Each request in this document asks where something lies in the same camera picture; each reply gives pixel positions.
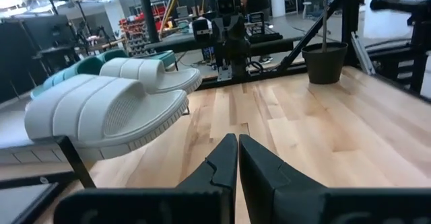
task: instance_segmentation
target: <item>black metal frame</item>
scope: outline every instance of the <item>black metal frame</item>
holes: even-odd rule
[[[13,224],[35,223],[37,218],[49,207],[54,199],[75,180],[79,180],[84,188],[96,187],[70,139],[68,137],[61,137],[56,139],[56,142],[59,144],[73,171],[0,180],[0,189],[50,184],[38,199],[30,203],[28,208],[13,221]]]

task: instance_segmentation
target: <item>white slide sandal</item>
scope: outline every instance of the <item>white slide sandal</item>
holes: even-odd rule
[[[166,72],[161,60],[115,58],[105,63],[101,76],[137,79],[143,83],[149,94],[165,93],[182,89],[187,94],[195,91],[202,83],[198,69],[182,69]]]
[[[44,92],[26,112],[0,115],[8,117],[0,125],[0,164],[67,162],[53,141],[63,135],[83,161],[118,157],[161,135],[188,104],[183,90],[151,95],[137,80],[77,75]]]

